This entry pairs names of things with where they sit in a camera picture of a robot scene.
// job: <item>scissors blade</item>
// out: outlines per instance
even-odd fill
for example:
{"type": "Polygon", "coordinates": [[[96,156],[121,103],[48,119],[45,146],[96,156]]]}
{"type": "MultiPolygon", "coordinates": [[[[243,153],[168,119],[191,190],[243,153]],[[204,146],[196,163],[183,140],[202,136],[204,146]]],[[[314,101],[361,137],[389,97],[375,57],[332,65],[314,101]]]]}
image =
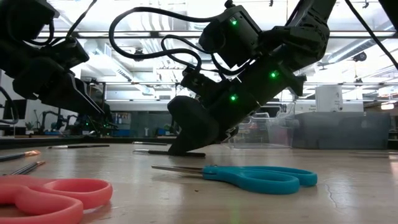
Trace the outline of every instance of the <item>scissors blade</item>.
{"type": "Polygon", "coordinates": [[[153,169],[183,172],[188,174],[203,174],[202,168],[197,167],[178,167],[178,166],[152,166],[153,169]]]}

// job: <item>pink scissors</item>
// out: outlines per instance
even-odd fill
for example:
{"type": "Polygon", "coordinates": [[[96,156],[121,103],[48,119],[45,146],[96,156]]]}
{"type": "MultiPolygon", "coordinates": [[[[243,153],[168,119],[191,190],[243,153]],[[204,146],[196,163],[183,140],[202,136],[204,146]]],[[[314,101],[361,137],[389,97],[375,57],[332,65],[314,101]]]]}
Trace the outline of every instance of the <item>pink scissors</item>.
{"type": "Polygon", "coordinates": [[[14,204],[31,217],[0,217],[1,224],[77,224],[83,210],[105,205],[112,185],[99,179],[0,177],[0,205],[14,204]]]}

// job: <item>blue scissors handle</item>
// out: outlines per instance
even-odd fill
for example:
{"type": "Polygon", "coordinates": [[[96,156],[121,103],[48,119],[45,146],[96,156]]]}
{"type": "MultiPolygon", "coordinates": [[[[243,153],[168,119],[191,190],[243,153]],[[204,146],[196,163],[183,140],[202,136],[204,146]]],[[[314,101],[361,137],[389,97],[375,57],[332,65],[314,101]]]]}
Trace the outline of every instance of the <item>blue scissors handle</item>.
{"type": "Polygon", "coordinates": [[[300,179],[303,185],[311,185],[314,181],[316,184],[317,181],[317,175],[310,171],[266,166],[205,166],[203,178],[227,182],[244,190],[262,194],[292,194],[299,191],[300,179]]]}

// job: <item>table surface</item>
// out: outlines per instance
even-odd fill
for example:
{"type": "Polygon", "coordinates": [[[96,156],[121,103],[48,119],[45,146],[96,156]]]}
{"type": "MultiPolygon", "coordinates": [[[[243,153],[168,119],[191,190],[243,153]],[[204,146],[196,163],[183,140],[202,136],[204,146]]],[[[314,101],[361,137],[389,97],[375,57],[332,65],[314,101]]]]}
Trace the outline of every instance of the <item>table surface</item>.
{"type": "MultiPolygon", "coordinates": [[[[107,205],[85,211],[82,223],[396,223],[398,156],[352,151],[230,149],[209,146],[206,159],[133,153],[166,146],[114,144],[91,149],[44,149],[38,157],[2,162],[10,173],[45,160],[31,175],[89,177],[113,184],[107,205]],[[151,165],[287,166],[318,173],[318,185],[292,195],[255,194],[194,175],[151,169],[151,165]]],[[[26,151],[0,151],[0,155],[26,151]]],[[[20,216],[0,207],[0,216],[20,216]]]]}

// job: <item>scissors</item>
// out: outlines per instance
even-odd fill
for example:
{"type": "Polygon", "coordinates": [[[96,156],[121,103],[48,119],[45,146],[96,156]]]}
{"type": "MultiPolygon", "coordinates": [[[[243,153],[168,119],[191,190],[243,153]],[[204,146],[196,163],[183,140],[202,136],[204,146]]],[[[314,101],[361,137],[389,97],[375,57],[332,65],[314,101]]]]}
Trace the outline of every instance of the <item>scissors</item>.
{"type": "Polygon", "coordinates": [[[241,189],[262,194],[292,194],[301,185],[314,186],[318,182],[316,173],[276,166],[205,166],[204,168],[178,166],[152,166],[154,169],[201,174],[205,180],[218,180],[241,189]]]}
{"type": "Polygon", "coordinates": [[[77,224],[83,210],[105,205],[112,185],[100,179],[0,177],[0,205],[14,204],[31,217],[0,217],[2,224],[77,224]]]}

